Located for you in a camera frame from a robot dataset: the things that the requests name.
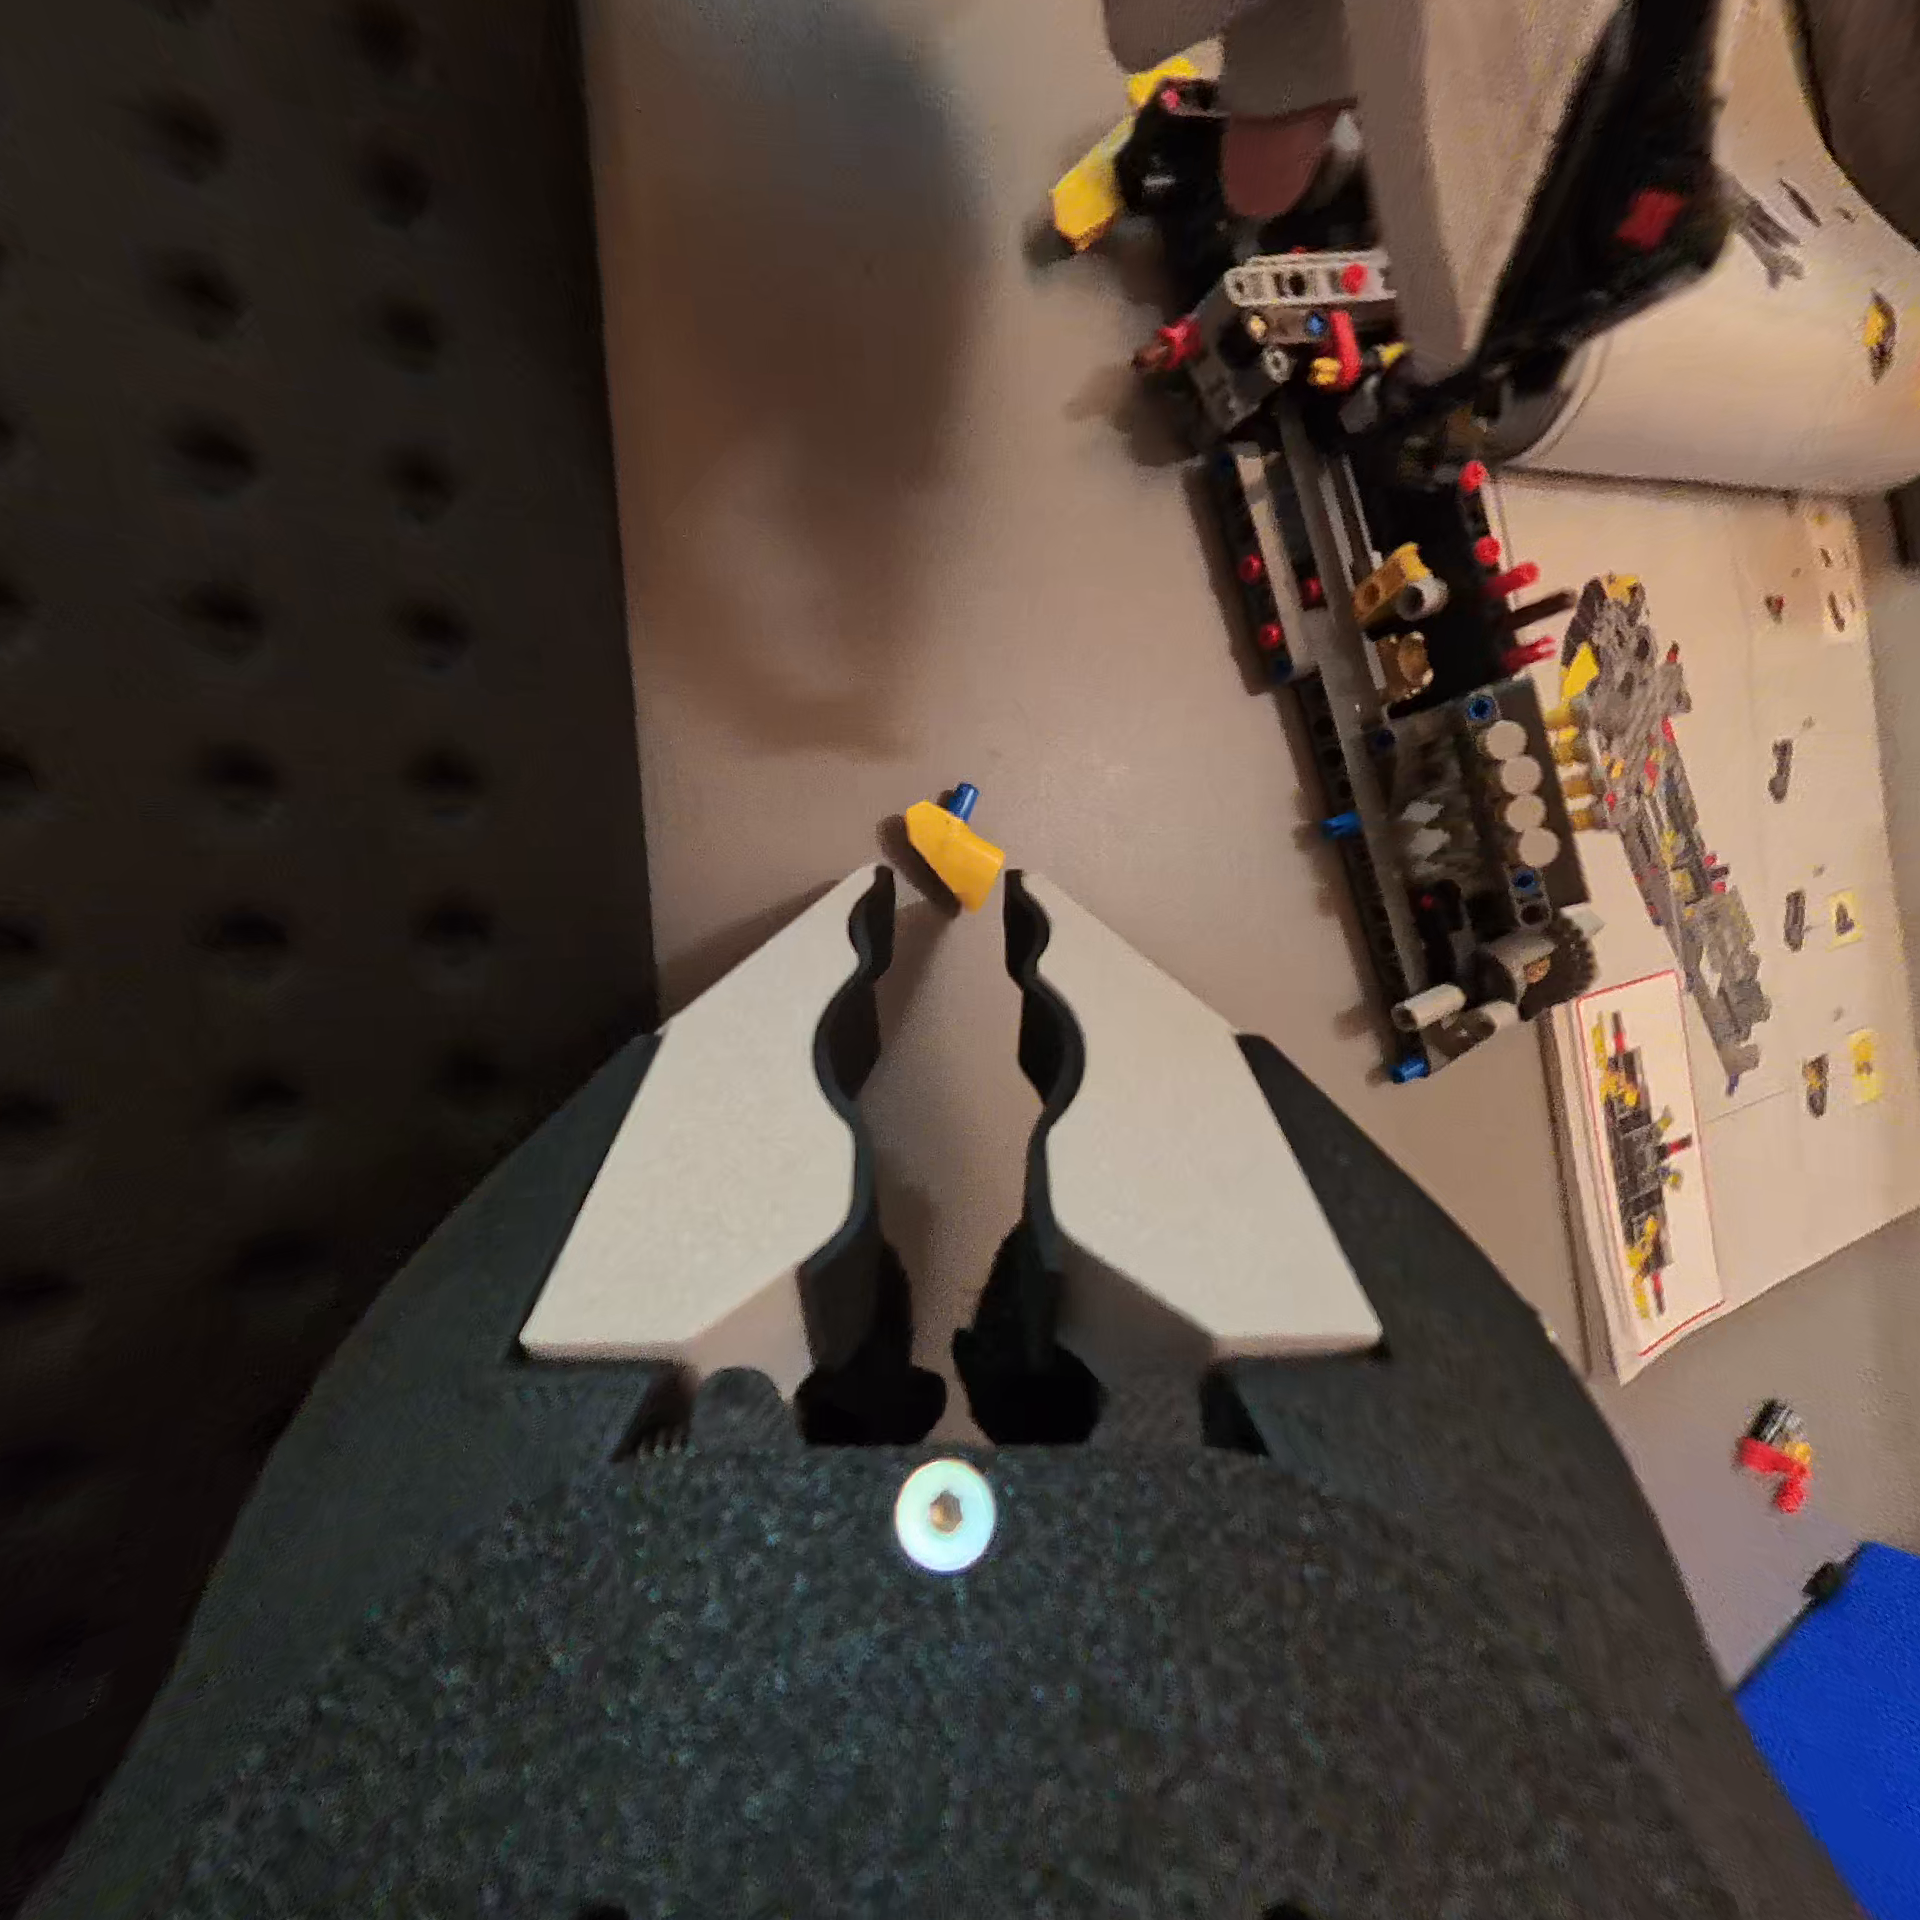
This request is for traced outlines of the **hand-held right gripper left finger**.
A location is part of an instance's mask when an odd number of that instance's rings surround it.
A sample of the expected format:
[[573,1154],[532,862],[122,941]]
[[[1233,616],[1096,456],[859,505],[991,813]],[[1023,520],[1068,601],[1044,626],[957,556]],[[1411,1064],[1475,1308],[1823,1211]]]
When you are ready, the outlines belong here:
[[524,1316],[532,1362],[764,1369],[800,1394],[871,1346],[888,1238],[863,1076],[892,909],[892,862],[863,862],[665,1022]]

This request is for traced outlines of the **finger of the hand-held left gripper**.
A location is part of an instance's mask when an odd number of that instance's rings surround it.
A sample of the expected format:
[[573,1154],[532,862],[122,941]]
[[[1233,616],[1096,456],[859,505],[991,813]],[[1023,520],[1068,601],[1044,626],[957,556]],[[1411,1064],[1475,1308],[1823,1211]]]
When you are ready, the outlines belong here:
[[1356,120],[1407,368],[1463,372],[1616,0],[1356,0]]
[[1423,411],[1548,396],[1569,360],[1728,254],[1720,129],[1720,0],[1616,5],[1575,68],[1548,170],[1501,243],[1493,304],[1475,360],[1423,388]]

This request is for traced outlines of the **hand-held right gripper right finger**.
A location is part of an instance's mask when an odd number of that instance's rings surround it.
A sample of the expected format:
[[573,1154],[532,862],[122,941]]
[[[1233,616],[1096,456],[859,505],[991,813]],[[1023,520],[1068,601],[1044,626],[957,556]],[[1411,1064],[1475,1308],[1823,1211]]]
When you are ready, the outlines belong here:
[[1384,1316],[1260,1084],[1250,1038],[1037,868],[1004,881],[1004,975],[1044,1101],[1023,1190],[1023,1316],[1044,1357],[1096,1382],[1376,1357]]

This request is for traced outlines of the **yellow lego piece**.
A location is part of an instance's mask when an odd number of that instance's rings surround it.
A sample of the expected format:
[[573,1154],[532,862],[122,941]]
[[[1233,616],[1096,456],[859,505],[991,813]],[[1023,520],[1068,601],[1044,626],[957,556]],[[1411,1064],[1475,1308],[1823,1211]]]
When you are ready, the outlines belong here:
[[978,912],[1001,881],[1004,881],[1004,848],[983,844],[957,813],[944,806],[907,806],[902,813],[907,848],[923,856],[923,868]]

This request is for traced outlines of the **lego car chassis assembly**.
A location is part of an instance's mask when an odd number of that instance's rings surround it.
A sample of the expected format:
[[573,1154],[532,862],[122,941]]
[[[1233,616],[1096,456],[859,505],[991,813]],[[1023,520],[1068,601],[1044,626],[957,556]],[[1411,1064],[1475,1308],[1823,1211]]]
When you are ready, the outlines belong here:
[[1597,975],[1597,909],[1488,520],[1488,459],[1462,456],[1407,379],[1401,280],[1363,179],[1250,226],[1223,191],[1228,113],[1195,72],[1139,72],[1113,199],[1148,214],[1178,314],[1139,353],[1195,445],[1233,611],[1298,689],[1384,1001],[1384,1076],[1548,1022]]

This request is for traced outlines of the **yellow lego panel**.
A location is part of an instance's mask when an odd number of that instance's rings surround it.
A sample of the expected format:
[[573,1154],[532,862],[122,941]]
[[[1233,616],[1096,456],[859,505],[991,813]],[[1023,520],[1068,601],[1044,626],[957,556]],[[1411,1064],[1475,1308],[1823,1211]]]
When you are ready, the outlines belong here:
[[1160,91],[1178,91],[1178,81],[1195,81],[1195,63],[1193,63],[1193,53],[1127,72],[1127,120],[1050,183],[1050,234],[1058,234],[1073,254],[1096,254],[1096,243],[1113,234],[1113,214],[1127,214],[1113,156],[1127,156],[1127,139],[1139,136],[1139,113],[1148,113]]

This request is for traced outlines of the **small red lego cluster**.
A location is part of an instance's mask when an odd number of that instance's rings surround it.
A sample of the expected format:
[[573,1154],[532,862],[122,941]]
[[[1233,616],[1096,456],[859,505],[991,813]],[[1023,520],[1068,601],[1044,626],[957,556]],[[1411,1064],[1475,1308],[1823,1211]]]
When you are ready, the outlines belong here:
[[1766,1401],[1732,1444],[1732,1469],[1771,1484],[1771,1514],[1791,1520],[1808,1506],[1808,1472],[1815,1472],[1808,1419],[1785,1401]]

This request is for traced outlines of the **lego instruction booklet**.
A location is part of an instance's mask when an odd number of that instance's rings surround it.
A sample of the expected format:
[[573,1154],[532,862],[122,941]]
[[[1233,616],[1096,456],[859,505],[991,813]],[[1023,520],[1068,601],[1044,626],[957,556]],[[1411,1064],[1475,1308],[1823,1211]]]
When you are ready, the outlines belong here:
[[1913,1211],[1851,495],[1913,474],[1913,239],[1843,179],[1823,5],[1728,5],[1702,280],[1575,353],[1501,538],[1584,588],[1530,660],[1597,900],[1548,1022],[1593,1346],[1686,1332]]

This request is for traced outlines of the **person's left hand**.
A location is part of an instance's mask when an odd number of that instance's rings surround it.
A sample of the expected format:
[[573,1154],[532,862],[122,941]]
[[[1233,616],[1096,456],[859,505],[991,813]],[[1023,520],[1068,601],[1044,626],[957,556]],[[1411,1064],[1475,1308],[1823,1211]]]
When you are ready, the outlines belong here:
[[1346,120],[1346,102],[1228,113],[1228,129],[1223,129],[1228,214],[1270,226],[1270,214],[1300,207],[1343,120]]

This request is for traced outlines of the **black dimpled foam pad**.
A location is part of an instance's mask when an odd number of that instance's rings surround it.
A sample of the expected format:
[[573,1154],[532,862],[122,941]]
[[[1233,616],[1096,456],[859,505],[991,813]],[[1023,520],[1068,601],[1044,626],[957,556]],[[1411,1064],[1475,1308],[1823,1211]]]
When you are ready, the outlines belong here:
[[7,1901],[652,1001],[573,5],[0,5]]

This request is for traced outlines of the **blue plastic bin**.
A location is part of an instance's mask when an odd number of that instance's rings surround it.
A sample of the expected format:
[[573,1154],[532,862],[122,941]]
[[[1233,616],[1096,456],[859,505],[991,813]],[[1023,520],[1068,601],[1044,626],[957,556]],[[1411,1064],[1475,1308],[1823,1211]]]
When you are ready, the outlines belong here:
[[1920,1910],[1920,1558],[1864,1544],[1732,1690],[1864,1910]]

